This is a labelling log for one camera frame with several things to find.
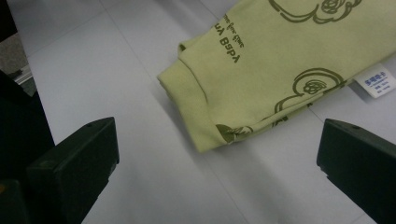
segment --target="white table surface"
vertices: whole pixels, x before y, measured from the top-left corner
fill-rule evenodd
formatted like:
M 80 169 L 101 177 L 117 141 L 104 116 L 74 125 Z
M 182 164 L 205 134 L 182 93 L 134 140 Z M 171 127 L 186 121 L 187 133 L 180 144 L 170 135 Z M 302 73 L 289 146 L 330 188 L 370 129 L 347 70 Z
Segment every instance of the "white table surface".
M 372 224 L 316 166 L 323 121 L 396 142 L 396 91 L 352 85 L 199 154 L 156 76 L 236 0 L 8 0 L 56 144 L 115 117 L 120 164 L 83 223 Z

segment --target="dark object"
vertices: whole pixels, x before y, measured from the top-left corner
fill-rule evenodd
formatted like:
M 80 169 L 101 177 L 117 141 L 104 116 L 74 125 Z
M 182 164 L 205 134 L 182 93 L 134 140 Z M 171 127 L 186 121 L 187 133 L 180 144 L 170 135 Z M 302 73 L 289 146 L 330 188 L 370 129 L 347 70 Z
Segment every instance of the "dark object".
M 113 118 L 89 123 L 27 168 L 51 223 L 81 223 L 119 163 Z
M 318 166 L 377 223 L 396 223 L 396 146 L 352 124 L 326 119 Z
M 0 179 L 16 179 L 25 191 L 25 168 L 54 146 L 38 94 L 30 97 L 0 70 Z
M 30 223 L 18 180 L 0 181 L 0 223 Z
M 17 27 L 12 19 L 7 0 L 0 0 L 0 42 L 17 33 Z

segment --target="tag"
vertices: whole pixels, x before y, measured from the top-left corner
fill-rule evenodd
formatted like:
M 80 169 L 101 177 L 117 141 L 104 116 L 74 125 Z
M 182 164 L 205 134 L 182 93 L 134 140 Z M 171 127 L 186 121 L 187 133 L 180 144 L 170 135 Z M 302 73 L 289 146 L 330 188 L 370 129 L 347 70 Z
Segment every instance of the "tag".
M 355 80 L 374 98 L 396 88 L 396 78 L 382 63 L 363 71 L 355 77 Z

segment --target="green printed design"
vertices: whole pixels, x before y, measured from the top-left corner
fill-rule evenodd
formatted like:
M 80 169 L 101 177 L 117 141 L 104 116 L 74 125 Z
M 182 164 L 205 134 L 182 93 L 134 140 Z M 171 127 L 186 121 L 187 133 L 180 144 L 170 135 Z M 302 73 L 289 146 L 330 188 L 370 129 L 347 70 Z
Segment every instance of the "green printed design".
M 293 92 L 294 95 L 286 97 L 275 105 L 275 113 L 283 110 L 286 102 L 292 105 L 293 101 L 301 102 L 300 98 L 305 95 L 314 95 L 323 91 L 323 94 L 342 88 L 347 82 L 337 73 L 325 68 L 312 68 L 302 72 L 294 79 Z M 288 120 L 287 117 L 277 120 L 273 123 L 273 127 L 281 121 Z
M 361 3 L 361 0 L 325 0 L 321 4 L 316 4 L 313 10 L 304 15 L 293 15 L 280 6 L 276 0 L 269 0 L 269 2 L 287 21 L 304 22 L 312 18 L 317 24 L 325 24 L 342 20 Z
M 249 126 L 232 129 L 227 125 L 218 124 L 216 125 L 216 127 L 218 128 L 221 136 L 228 144 L 231 144 L 241 136 L 246 137 L 250 133 L 253 133 L 253 129 Z

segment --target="folded garment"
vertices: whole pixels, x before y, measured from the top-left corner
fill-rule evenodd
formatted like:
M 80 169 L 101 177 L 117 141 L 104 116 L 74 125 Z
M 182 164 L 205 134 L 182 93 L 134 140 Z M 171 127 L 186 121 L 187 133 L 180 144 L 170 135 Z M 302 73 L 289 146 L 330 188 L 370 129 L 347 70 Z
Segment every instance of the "folded garment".
M 158 79 L 198 151 L 261 133 L 396 51 L 394 0 L 241 0 Z

